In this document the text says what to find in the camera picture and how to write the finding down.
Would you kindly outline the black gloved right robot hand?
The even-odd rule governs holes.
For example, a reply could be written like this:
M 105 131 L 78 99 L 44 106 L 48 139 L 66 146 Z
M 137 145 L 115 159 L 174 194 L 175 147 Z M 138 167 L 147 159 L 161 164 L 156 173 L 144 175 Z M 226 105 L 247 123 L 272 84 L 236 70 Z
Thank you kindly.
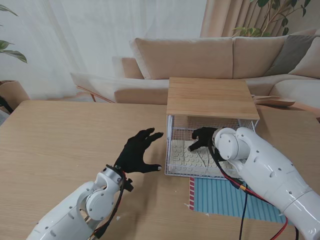
M 197 150 L 201 147 L 208 147 L 209 140 L 212 139 L 217 128 L 214 127 L 201 127 L 192 132 L 191 138 L 196 140 L 188 147 L 190 152 Z

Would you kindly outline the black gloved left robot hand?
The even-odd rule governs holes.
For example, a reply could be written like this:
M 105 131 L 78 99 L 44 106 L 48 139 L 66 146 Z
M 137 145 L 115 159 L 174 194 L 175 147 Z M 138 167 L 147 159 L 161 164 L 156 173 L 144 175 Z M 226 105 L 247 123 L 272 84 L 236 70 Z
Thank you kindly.
M 126 174 L 145 174 L 160 171 L 162 169 L 161 165 L 144 162 L 145 151 L 154 141 L 164 135 L 163 132 L 154 133 L 154 131 L 154 127 L 140 130 L 135 136 L 129 138 L 115 161 L 114 167 L 121 169 Z

